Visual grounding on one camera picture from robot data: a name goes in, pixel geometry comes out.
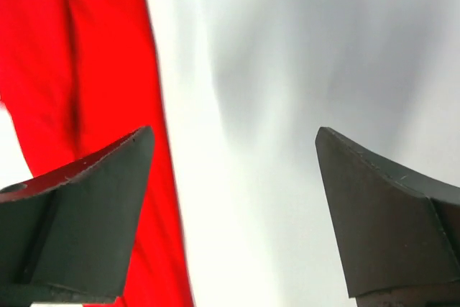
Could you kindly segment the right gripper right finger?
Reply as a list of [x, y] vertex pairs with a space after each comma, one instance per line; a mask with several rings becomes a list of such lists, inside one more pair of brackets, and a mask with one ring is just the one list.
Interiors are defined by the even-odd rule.
[[348, 294], [358, 306], [459, 304], [459, 189], [329, 127], [316, 152]]

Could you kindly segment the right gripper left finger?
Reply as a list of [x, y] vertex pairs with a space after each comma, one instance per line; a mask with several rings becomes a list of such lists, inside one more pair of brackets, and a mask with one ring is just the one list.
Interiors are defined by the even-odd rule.
[[142, 127], [1, 190], [1, 304], [108, 304], [123, 293], [150, 174]]

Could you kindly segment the red t-shirt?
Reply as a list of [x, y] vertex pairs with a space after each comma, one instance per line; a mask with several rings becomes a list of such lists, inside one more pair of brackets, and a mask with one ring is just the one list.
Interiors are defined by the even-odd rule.
[[118, 306], [192, 306], [146, 0], [1, 0], [1, 100], [33, 175], [143, 125], [155, 152]]

